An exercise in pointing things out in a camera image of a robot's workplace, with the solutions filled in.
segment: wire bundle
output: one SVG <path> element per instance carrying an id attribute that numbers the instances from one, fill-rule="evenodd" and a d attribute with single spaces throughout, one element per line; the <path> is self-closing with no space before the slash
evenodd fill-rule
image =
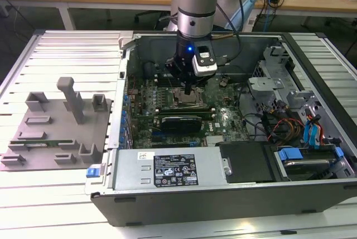
<path id="1" fill-rule="evenodd" d="M 282 124 L 286 124 L 289 127 L 289 133 L 285 138 L 279 137 L 274 134 L 276 129 Z M 301 127 L 304 128 L 304 125 L 301 121 L 293 118 L 283 118 L 279 120 L 279 122 L 274 126 L 271 134 L 268 136 L 268 141 L 276 137 L 279 139 L 279 141 L 276 143 L 276 146 L 282 146 L 285 143 L 291 141 L 292 139 L 300 137 L 302 131 Z"/>
<path id="2" fill-rule="evenodd" d="M 311 115 L 307 116 L 307 119 L 309 121 L 313 120 L 313 117 Z M 322 126 L 318 123 L 315 122 L 314 123 L 315 126 L 317 126 L 317 128 L 319 129 L 319 143 L 320 145 L 324 145 L 323 139 L 324 139 L 324 129 L 322 128 Z"/>

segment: gray stand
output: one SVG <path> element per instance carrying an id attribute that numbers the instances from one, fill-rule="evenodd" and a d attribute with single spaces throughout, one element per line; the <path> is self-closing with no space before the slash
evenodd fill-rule
<path id="1" fill-rule="evenodd" d="M 82 100 L 71 77 L 57 83 L 66 100 L 32 92 L 28 110 L 0 170 L 84 169 L 102 160 L 112 101 L 103 94 Z"/>

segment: white slatted platform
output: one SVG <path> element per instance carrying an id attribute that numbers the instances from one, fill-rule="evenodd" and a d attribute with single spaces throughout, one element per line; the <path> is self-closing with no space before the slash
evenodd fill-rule
<path id="1" fill-rule="evenodd" d="M 29 91 L 43 91 L 49 99 L 64 98 L 55 87 L 60 76 L 72 76 L 75 89 L 81 91 L 83 98 L 105 93 L 114 100 L 120 58 L 118 52 L 111 50 L 116 47 L 119 51 L 118 36 L 119 32 L 110 31 L 49 31 L 33 41 L 29 51 L 37 51 L 23 54 L 23 67 L 0 97 L 0 154 L 6 150 L 27 109 L 24 101 Z M 56 46 L 62 53 L 48 54 L 42 50 L 44 46 Z M 68 48 L 74 46 L 108 46 L 109 51 L 68 54 Z M 115 228 L 85 194 L 85 179 L 85 170 L 0 172 L 0 238 L 357 237 L 355 198 L 318 214 Z M 297 235 L 281 235 L 281 230 L 297 231 Z"/>
<path id="2" fill-rule="evenodd" d="M 293 34 L 292 37 L 357 124 L 357 74 L 351 69 L 351 64 L 327 39 L 319 38 L 315 34 Z M 295 67 L 294 72 L 302 86 L 310 90 L 309 83 L 298 67 Z"/>

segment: floor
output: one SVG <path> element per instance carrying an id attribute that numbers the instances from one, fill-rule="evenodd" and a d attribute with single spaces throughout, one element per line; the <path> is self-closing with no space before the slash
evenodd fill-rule
<path id="1" fill-rule="evenodd" d="M 31 27 L 14 9 L 9 7 L 8 9 L 9 16 L 0 18 L 0 83 L 25 47 L 26 40 L 33 33 Z M 64 29 L 56 8 L 21 7 L 20 12 L 36 29 Z M 159 14 L 142 16 L 140 22 L 135 23 L 134 15 L 138 12 L 140 11 L 112 10 L 112 20 L 107 21 L 103 9 L 71 10 L 78 30 L 153 30 Z M 330 18 L 329 26 L 325 26 L 325 18 L 313 17 L 306 27 L 301 26 L 302 20 L 302 17 L 296 16 L 276 16 L 269 23 L 268 31 L 323 32 L 343 54 L 357 37 L 356 27 L 351 25 L 352 18 Z M 264 18 L 258 21 L 253 31 L 263 31 L 264 22 Z M 347 59 L 357 66 L 357 45 L 350 50 Z"/>

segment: black cable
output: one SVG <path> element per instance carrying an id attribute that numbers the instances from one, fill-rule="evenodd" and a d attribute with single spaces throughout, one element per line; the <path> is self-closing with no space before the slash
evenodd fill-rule
<path id="1" fill-rule="evenodd" d="M 24 34 L 18 32 L 18 31 L 9 30 L 9 29 L 7 28 L 5 22 L 2 21 L 2 23 L 3 23 L 4 29 L 5 29 L 6 31 L 8 31 L 8 32 L 13 32 L 13 33 L 16 35 L 16 38 L 18 38 L 20 41 L 25 42 L 25 43 L 28 43 L 28 41 L 29 41 L 30 39 L 29 39 L 26 35 L 24 35 Z"/>
<path id="2" fill-rule="evenodd" d="M 252 96 L 253 100 L 255 100 L 255 97 L 253 96 L 253 93 L 249 87 L 249 81 L 247 82 L 247 85 L 248 85 L 248 91 L 249 91 L 249 94 Z"/>
<path id="3" fill-rule="evenodd" d="M 238 106 L 238 108 L 239 108 L 239 103 L 240 103 L 240 97 L 242 96 L 243 90 L 244 90 L 245 87 L 246 87 L 246 85 L 244 85 L 244 86 L 242 86 L 240 88 L 239 95 L 238 95 L 238 98 L 237 98 L 237 106 Z"/>
<path id="4" fill-rule="evenodd" d="M 255 126 L 254 126 L 254 138 L 253 138 L 253 140 L 255 140 L 256 138 L 257 138 L 257 131 L 258 131 L 258 128 L 257 128 L 257 126 L 258 126 L 258 124 L 261 124 L 261 125 L 263 125 L 263 123 L 262 122 L 258 122 L 258 123 L 256 123 L 255 124 Z"/>
<path id="5" fill-rule="evenodd" d="M 248 123 L 248 124 L 250 124 L 251 126 L 254 126 L 254 128 L 256 128 L 256 129 L 259 129 L 260 131 L 262 131 L 266 136 L 267 136 L 267 132 L 265 131 L 265 129 L 263 129 L 263 128 L 261 128 L 260 126 L 257 126 L 257 124 L 254 124 L 254 123 L 252 123 L 251 121 L 249 121 L 249 120 L 247 120 L 247 119 L 244 119 L 243 120 L 245 123 Z"/>
<path id="6" fill-rule="evenodd" d="M 235 37 L 237 37 L 238 44 L 239 44 L 239 50 L 233 57 L 228 58 L 227 61 L 224 64 L 217 65 L 217 67 L 223 67 L 223 66 L 226 66 L 226 64 L 230 63 L 235 58 L 237 58 L 239 56 L 239 54 L 241 53 L 243 47 L 242 47 L 242 42 L 240 40 L 240 37 L 239 37 L 239 34 L 238 34 L 237 30 L 235 29 L 233 23 L 231 22 L 231 20 L 227 16 L 227 14 L 223 11 L 223 9 L 221 8 L 221 6 L 218 3 L 217 3 L 217 8 L 223 14 L 224 18 L 228 21 L 228 24 L 230 25 L 231 29 L 233 30 L 233 34 L 235 35 Z"/>
<path id="7" fill-rule="evenodd" d="M 9 1 L 9 0 L 5 0 L 8 4 L 10 4 L 10 6 L 15 9 L 15 11 L 23 18 L 23 20 L 26 21 L 26 23 L 33 29 L 35 30 L 36 28 L 27 20 L 27 18 L 24 17 L 24 15 Z"/>
<path id="8" fill-rule="evenodd" d="M 247 114 L 243 115 L 243 118 L 246 118 L 246 116 L 256 116 L 256 117 L 259 117 L 259 118 L 263 117 L 263 115 L 261 115 L 259 113 L 247 113 Z"/>
<path id="9" fill-rule="evenodd" d="M 240 12 L 242 14 L 242 21 L 240 22 L 240 28 L 239 28 L 239 32 L 243 31 L 243 26 L 244 26 L 244 9 L 243 9 L 243 4 L 242 4 L 242 0 L 239 0 L 239 4 L 240 4 Z"/>
<path id="10" fill-rule="evenodd" d="M 242 0 L 239 0 L 239 5 L 240 5 L 240 12 L 242 14 L 242 20 L 240 22 L 240 27 L 239 27 L 238 32 L 241 32 L 243 30 L 243 26 L 244 26 L 244 9 L 243 9 Z M 240 40 L 239 34 L 238 34 L 237 30 L 235 29 L 232 21 L 230 20 L 230 18 L 227 16 L 227 14 L 223 11 L 223 9 L 221 8 L 221 6 L 218 3 L 217 3 L 217 8 L 223 14 L 224 18 L 228 21 L 228 24 L 231 27 L 231 29 L 233 30 L 235 36 L 237 37 L 238 43 L 239 43 L 238 52 L 234 56 L 228 58 L 225 64 L 218 65 L 218 67 L 222 67 L 222 66 L 226 66 L 226 64 L 230 63 L 232 60 L 236 59 L 239 56 L 239 54 L 243 50 L 243 44 L 242 44 L 242 41 Z"/>
<path id="11" fill-rule="evenodd" d="M 345 56 L 347 56 L 347 54 L 351 51 L 352 47 L 357 43 L 357 38 L 356 40 L 351 44 L 350 48 L 348 48 L 348 50 L 345 53 Z"/>

